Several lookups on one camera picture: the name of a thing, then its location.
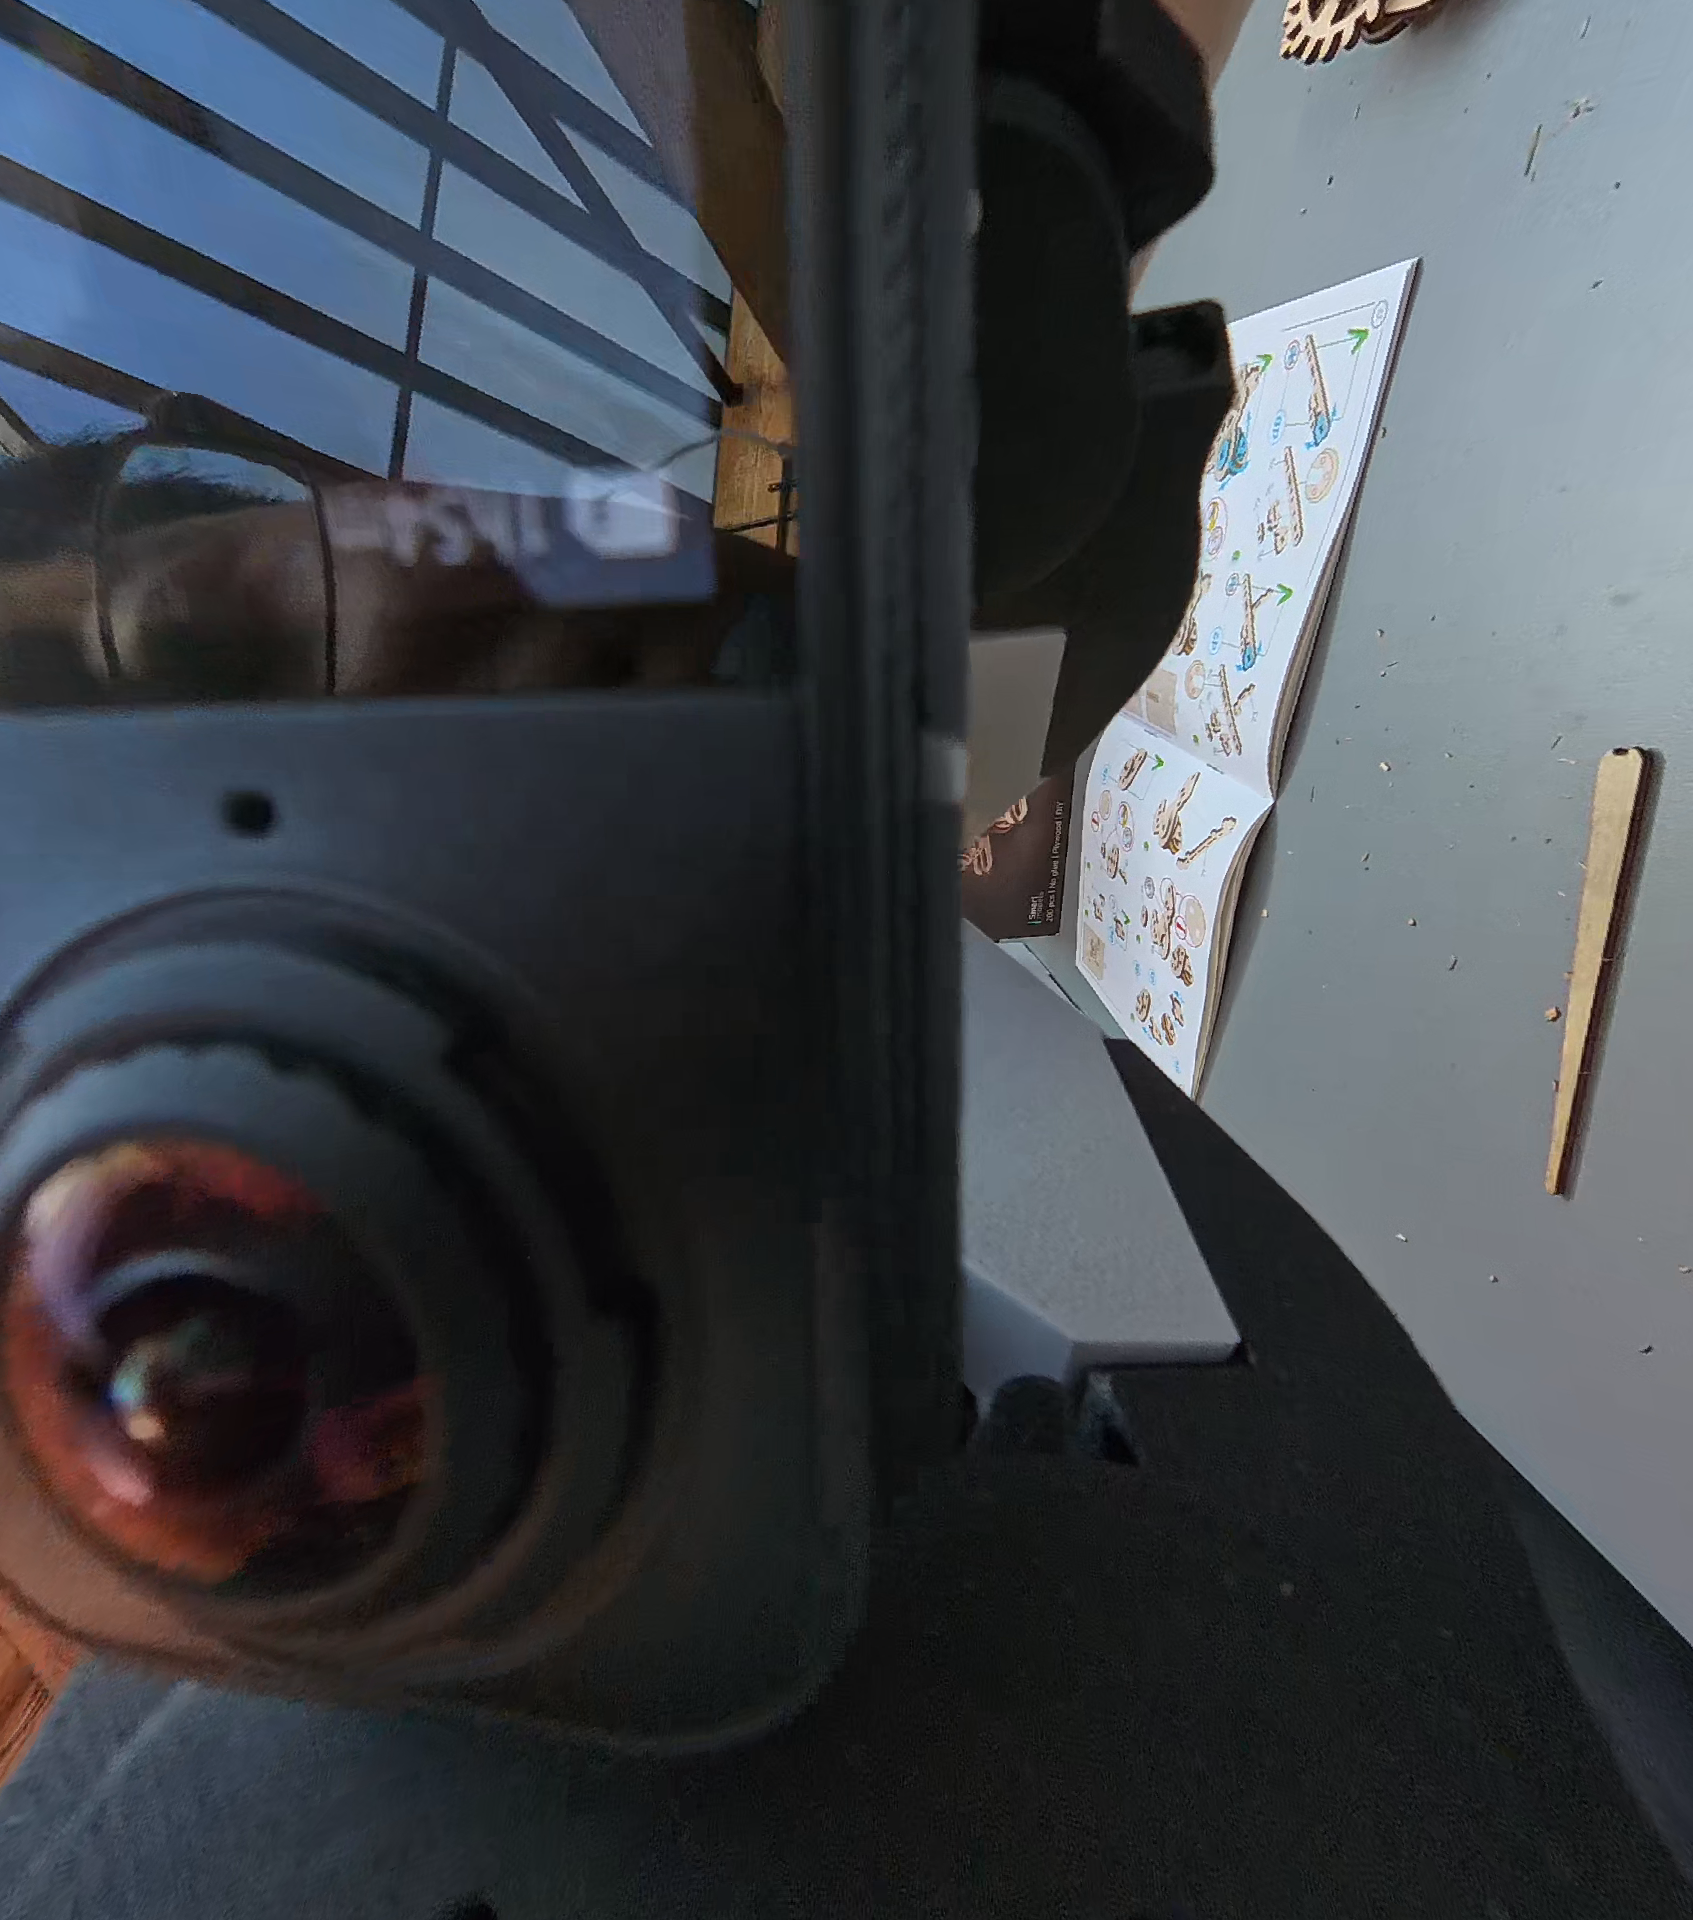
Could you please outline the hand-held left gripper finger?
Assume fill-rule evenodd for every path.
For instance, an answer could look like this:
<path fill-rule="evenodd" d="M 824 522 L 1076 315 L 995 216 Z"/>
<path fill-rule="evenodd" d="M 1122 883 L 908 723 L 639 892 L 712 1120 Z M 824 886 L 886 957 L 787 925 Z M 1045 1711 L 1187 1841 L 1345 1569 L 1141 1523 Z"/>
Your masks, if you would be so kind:
<path fill-rule="evenodd" d="M 963 1377 L 1074 1388 L 1241 1333 L 1114 1066 L 1051 977 L 961 929 Z"/>

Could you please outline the wooden gear cluster model part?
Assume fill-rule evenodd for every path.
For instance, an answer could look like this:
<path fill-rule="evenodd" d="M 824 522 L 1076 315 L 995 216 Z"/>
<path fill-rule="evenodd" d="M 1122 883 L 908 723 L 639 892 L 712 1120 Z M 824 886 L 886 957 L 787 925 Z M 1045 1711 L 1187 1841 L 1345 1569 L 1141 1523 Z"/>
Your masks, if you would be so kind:
<path fill-rule="evenodd" d="M 1280 57 L 1327 63 L 1363 43 L 1387 43 L 1408 34 L 1442 1 L 1301 1 L 1285 3 Z"/>

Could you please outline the illustrated instruction booklet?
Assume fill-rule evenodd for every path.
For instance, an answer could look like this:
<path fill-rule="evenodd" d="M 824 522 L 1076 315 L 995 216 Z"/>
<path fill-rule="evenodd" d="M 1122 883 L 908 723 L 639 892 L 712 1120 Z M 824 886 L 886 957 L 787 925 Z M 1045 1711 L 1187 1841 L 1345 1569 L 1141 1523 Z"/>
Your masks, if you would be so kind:
<path fill-rule="evenodd" d="M 1419 275 L 1408 255 L 1229 325 L 1194 581 L 1089 757 L 1074 957 L 1189 1093 Z"/>

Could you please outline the long flat wooden stick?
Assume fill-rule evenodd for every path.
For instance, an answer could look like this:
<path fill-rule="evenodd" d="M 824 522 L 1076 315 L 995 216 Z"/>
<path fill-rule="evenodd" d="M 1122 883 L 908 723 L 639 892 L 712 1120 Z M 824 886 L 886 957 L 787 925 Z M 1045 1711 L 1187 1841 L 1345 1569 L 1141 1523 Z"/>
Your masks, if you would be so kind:
<path fill-rule="evenodd" d="M 1569 996 L 1559 1011 L 1561 1056 L 1554 1081 L 1545 1192 L 1573 1190 L 1589 1090 L 1600 1045 L 1611 977 L 1627 928 L 1657 755 L 1645 745 L 1615 745 L 1596 763 L 1580 861 L 1579 912 Z"/>

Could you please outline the dark printed box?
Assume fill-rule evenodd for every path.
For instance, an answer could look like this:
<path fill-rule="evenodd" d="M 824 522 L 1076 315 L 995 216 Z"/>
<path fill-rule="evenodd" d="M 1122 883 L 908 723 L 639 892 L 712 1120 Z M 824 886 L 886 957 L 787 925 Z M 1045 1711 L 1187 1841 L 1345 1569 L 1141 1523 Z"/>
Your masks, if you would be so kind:
<path fill-rule="evenodd" d="M 1059 929 L 1072 846 L 1072 777 L 1053 776 L 961 851 L 961 916 L 995 943 Z"/>

